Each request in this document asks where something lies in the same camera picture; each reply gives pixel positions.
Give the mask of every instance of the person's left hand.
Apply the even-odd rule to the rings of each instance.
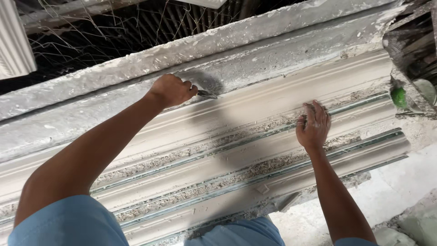
[[[299,117],[296,136],[299,143],[308,151],[321,150],[323,144],[326,141],[329,129],[331,128],[331,116],[328,114],[316,100],[313,100],[314,110],[307,103],[303,106],[306,112],[306,125],[305,118]]]

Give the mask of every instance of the white floor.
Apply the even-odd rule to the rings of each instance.
[[[437,187],[437,143],[409,158],[371,171],[371,180],[349,189],[370,226],[402,213]],[[287,246],[319,246],[329,240],[319,200],[272,213]]]

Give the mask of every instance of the white plaster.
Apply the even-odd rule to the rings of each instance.
[[[382,223],[413,206],[437,187],[437,143],[409,154],[409,158],[370,171],[372,179],[350,188],[370,226]],[[316,246],[329,240],[318,199],[270,214],[285,245]]]
[[[13,0],[0,1],[0,80],[36,70],[35,58]]]

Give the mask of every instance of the forearm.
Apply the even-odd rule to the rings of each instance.
[[[147,94],[46,161],[23,188],[15,225],[57,200],[89,194],[90,186],[100,173],[164,108],[159,97]]]
[[[331,167],[322,147],[307,149],[316,176],[317,193],[333,242],[358,237],[376,242],[366,218]]]

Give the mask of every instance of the white molding piece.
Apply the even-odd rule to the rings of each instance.
[[[408,140],[401,135],[334,157],[330,159],[330,163],[338,176],[345,176],[402,157],[409,149]],[[293,194],[315,184],[314,171],[312,166],[308,165],[180,209],[171,210],[163,207],[163,211],[169,209],[167,213],[157,214],[157,216],[151,216],[150,219],[125,227],[123,232],[129,245],[144,245],[249,209],[259,203],[266,203],[269,199]],[[263,194],[258,191],[258,187],[264,185],[269,190]]]
[[[180,2],[185,2],[189,4],[195,4],[207,8],[218,9],[220,8],[227,0],[178,0]]]
[[[314,98],[323,102],[388,81],[391,67],[392,62],[385,51],[366,53],[242,88],[217,100],[160,114],[132,139],[103,174],[141,164],[145,157],[163,155],[236,127],[268,121],[270,117],[292,110],[297,110],[297,117],[302,102]],[[7,127],[3,126],[2,130],[7,132]],[[1,163],[0,203],[17,198],[31,173],[64,147],[65,144]]]
[[[332,127],[329,131],[328,140],[391,119],[395,116],[395,113],[396,108],[392,100],[387,97],[336,114],[332,117]],[[272,159],[299,149],[301,149],[301,146],[297,141],[294,129],[283,131],[154,175],[132,180],[124,185],[106,188],[93,195],[93,197],[110,211],[115,211],[159,197],[182,187],[201,183],[204,180],[245,168],[258,163],[260,160]]]
[[[35,70],[35,58],[15,3],[13,0],[2,0],[0,1],[0,80],[26,75]]]

